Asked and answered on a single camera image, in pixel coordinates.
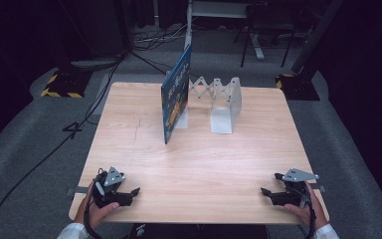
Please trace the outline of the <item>person's left hand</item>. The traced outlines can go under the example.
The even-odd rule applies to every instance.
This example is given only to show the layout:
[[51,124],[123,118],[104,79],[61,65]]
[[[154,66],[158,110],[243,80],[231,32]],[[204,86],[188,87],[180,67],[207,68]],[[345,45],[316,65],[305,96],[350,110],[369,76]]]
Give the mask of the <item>person's left hand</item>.
[[117,202],[113,202],[103,208],[99,208],[94,203],[89,202],[91,196],[87,194],[87,196],[82,200],[78,212],[75,216],[75,223],[85,223],[85,211],[89,210],[89,225],[92,229],[96,229],[108,216],[111,212],[115,211],[119,204]]

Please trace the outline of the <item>person's right hand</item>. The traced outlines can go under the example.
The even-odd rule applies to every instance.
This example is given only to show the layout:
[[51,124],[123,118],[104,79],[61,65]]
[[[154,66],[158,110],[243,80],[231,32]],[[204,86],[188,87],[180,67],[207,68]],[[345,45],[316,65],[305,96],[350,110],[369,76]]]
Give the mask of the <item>person's right hand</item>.
[[[325,226],[328,223],[328,220],[325,216],[324,210],[322,208],[322,205],[319,202],[319,199],[315,195],[313,189],[309,185],[309,183],[306,183],[306,187],[308,189],[310,200],[311,200],[311,208],[315,214],[315,221],[313,223],[313,226],[315,229],[319,229],[322,226]],[[304,208],[300,208],[298,206],[292,205],[292,204],[286,204],[285,209],[294,214],[296,217],[299,218],[299,220],[310,226],[310,207],[305,206]]]

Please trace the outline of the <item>white desk frame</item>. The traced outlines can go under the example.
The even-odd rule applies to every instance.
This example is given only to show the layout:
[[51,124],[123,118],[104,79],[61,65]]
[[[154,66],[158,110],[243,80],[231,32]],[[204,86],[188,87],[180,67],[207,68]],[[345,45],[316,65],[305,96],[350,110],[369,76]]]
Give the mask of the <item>white desk frame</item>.
[[247,3],[215,0],[188,0],[187,24],[184,47],[192,43],[192,21],[195,17],[245,19]]

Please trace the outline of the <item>black chair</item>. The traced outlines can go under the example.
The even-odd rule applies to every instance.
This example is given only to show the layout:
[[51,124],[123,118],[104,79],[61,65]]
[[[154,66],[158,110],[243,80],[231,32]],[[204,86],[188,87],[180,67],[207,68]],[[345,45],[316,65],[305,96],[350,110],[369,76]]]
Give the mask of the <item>black chair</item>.
[[289,34],[281,67],[285,65],[290,45],[296,33],[294,16],[296,11],[304,6],[304,2],[305,0],[252,0],[246,6],[245,25],[235,38],[235,41],[237,41],[243,30],[245,30],[241,67],[244,66],[248,43],[252,34],[274,34],[273,42],[276,42],[280,35]]

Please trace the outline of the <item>black yellow striped stand base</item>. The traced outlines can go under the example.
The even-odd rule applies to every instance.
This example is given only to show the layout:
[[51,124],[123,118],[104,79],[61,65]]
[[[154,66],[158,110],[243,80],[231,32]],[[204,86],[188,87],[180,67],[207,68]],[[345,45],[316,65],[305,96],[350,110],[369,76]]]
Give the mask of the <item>black yellow striped stand base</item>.
[[300,75],[279,74],[275,78],[276,87],[283,91],[288,101],[319,101],[319,95],[311,81]]
[[92,74],[92,72],[85,71],[76,71],[73,73],[55,71],[41,92],[41,96],[54,98],[83,98]]

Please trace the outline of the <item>white expandable book rack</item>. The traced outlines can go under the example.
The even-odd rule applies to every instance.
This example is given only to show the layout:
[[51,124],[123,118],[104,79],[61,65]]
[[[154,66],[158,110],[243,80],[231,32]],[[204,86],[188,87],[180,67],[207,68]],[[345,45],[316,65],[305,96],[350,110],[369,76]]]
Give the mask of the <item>white expandable book rack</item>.
[[203,77],[189,84],[189,93],[198,100],[207,98],[210,102],[211,133],[230,134],[234,130],[237,116],[242,109],[240,79],[235,77],[223,85],[220,79],[208,84]]

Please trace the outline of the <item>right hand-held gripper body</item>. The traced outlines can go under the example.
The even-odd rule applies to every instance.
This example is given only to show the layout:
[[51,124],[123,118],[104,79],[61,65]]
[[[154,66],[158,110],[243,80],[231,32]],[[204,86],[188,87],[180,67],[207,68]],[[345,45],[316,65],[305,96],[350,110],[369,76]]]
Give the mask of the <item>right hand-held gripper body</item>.
[[308,180],[314,179],[319,179],[319,175],[291,168],[281,177],[286,187],[285,204],[292,204],[304,208],[310,201],[310,193],[305,183]]

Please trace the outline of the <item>blue illustrated children's book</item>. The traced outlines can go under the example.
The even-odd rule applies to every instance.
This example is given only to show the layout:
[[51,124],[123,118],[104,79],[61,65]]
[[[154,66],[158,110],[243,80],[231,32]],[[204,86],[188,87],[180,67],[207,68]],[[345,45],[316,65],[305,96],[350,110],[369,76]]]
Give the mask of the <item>blue illustrated children's book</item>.
[[161,86],[164,142],[168,143],[177,129],[188,127],[188,95],[192,45],[183,54]]

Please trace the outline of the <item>person's dark clothing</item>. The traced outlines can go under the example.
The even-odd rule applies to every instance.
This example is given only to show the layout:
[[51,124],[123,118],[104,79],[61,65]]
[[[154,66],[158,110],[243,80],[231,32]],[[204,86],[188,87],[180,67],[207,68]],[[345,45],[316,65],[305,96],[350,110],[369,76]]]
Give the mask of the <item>person's dark clothing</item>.
[[265,225],[136,223],[123,239],[270,239]]

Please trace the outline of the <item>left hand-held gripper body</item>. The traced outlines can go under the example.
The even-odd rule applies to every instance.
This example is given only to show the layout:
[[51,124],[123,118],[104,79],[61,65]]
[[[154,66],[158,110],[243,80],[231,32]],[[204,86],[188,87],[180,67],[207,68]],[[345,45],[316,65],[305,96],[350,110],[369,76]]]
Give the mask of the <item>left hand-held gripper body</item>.
[[124,181],[124,174],[111,166],[109,170],[100,170],[94,179],[92,196],[95,204],[103,208],[113,202],[125,205],[124,195],[117,191]]

